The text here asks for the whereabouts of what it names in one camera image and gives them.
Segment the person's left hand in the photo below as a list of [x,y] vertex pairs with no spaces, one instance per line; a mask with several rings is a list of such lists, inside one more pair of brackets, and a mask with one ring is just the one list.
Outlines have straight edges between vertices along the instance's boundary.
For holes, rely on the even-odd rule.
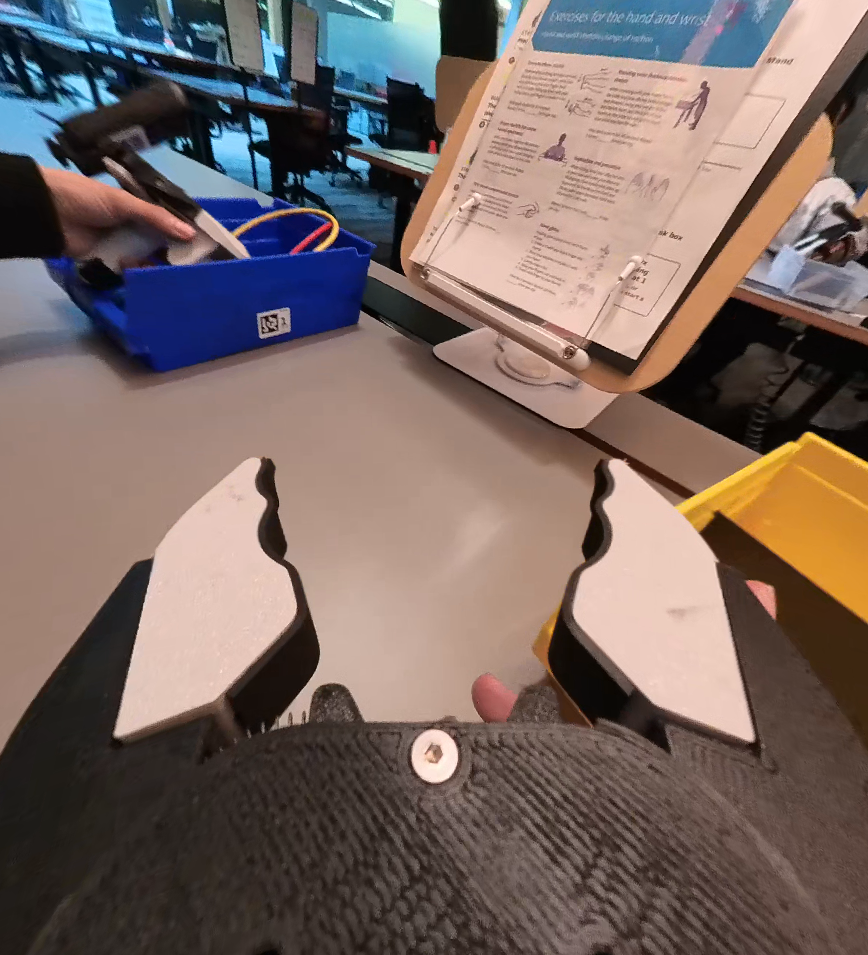
[[129,192],[64,170],[38,167],[56,209],[63,253],[84,258],[109,232],[122,227],[153,230],[171,241],[189,242],[189,223]]

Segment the person's left forearm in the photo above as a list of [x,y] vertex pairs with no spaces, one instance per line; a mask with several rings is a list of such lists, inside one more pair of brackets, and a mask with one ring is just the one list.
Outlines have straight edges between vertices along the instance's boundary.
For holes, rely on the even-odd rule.
[[0,260],[63,255],[58,212],[33,158],[0,152]]

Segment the clear plastic box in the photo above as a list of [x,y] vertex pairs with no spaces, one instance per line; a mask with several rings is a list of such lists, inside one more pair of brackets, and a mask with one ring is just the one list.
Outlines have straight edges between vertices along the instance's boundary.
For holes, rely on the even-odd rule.
[[857,262],[829,265],[784,246],[760,257],[746,280],[801,303],[851,311],[868,298],[868,269]]

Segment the yellow storage bin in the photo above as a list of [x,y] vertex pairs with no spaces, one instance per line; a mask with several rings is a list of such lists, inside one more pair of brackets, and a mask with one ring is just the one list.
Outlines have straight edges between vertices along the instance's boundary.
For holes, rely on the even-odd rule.
[[[740,638],[762,643],[764,630],[739,622],[738,596],[727,596],[723,579],[731,568],[774,589],[783,633],[868,751],[868,464],[806,435],[674,506],[719,562],[747,683],[759,743],[729,747],[758,754],[765,742],[753,665],[739,652]],[[535,642],[546,669],[556,616]]]

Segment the grey desk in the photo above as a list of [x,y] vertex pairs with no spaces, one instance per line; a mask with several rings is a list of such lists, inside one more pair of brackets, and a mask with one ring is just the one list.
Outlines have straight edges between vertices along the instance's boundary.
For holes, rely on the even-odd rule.
[[579,559],[597,433],[555,428],[363,316],[167,375],[92,334],[37,262],[0,262],[0,752],[132,565],[236,466],[273,460],[314,683],[371,720],[471,720]]

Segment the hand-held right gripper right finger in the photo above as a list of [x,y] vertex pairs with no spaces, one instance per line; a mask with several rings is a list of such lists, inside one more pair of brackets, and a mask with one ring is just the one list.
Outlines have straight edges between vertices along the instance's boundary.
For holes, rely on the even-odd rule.
[[661,748],[672,727],[757,746],[720,565],[689,520],[628,464],[601,460],[581,551],[547,669],[584,722]]

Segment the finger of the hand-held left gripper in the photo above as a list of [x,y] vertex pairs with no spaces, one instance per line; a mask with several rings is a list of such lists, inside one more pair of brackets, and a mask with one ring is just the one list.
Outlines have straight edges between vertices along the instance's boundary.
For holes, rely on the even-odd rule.
[[139,154],[125,151],[103,160],[106,172],[130,194],[165,209],[193,229],[193,238],[170,240],[147,226],[130,225],[111,232],[102,242],[104,262],[211,262],[247,260],[246,246],[202,208],[181,187],[159,173]]

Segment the black office chair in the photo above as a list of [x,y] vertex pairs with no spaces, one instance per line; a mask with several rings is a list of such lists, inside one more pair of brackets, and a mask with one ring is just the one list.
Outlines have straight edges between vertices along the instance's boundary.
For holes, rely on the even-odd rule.
[[420,84],[393,77],[386,79],[386,95],[385,146],[427,153],[430,141],[437,137],[433,100]]

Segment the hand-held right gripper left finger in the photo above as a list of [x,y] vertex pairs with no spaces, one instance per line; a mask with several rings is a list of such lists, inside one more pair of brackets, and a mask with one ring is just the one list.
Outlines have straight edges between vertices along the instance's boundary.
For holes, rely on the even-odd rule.
[[221,739],[303,724],[321,657],[287,558],[275,467],[249,458],[157,546],[113,737],[121,744],[207,719]]

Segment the white notice board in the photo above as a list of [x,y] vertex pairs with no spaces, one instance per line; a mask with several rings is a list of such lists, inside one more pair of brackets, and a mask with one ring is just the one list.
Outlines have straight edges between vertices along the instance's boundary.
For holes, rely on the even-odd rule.
[[297,1],[291,3],[289,13],[290,77],[297,84],[314,86],[319,66],[319,14]]
[[235,67],[254,74],[265,70],[257,1],[223,1],[227,42]]

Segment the blue storage bin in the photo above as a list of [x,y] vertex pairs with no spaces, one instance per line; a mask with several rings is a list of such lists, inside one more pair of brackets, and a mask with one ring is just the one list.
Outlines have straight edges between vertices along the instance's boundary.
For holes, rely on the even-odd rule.
[[158,373],[356,325],[375,245],[341,229],[294,253],[324,219],[291,214],[241,239],[246,260],[130,269],[97,291],[67,258],[45,261],[70,301],[131,358]]

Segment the person's right hand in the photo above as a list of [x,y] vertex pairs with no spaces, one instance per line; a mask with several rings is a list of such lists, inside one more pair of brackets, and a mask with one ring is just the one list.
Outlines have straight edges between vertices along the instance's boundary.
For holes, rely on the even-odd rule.
[[474,710],[485,723],[503,723],[512,715],[518,692],[491,673],[477,677],[471,687]]

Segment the black monitor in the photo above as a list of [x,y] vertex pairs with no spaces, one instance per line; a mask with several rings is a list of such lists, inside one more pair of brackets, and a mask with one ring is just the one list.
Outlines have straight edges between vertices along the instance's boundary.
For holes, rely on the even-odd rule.
[[500,16],[495,1],[440,1],[440,55],[492,62]]

